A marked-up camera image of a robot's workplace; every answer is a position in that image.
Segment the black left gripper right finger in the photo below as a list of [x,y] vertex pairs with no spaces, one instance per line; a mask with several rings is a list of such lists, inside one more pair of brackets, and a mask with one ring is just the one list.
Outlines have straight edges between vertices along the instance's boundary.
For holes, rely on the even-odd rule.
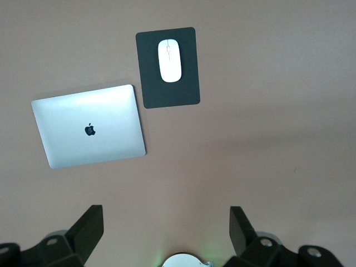
[[235,255],[225,266],[343,266],[323,247],[303,245],[295,253],[272,237],[259,236],[240,206],[230,208],[229,235]]

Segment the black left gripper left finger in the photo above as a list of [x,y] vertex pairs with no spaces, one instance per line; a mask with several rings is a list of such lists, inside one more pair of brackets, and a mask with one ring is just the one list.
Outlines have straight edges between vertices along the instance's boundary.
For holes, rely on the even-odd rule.
[[103,207],[92,205],[69,230],[52,232],[30,249],[2,243],[1,266],[85,266],[103,232]]

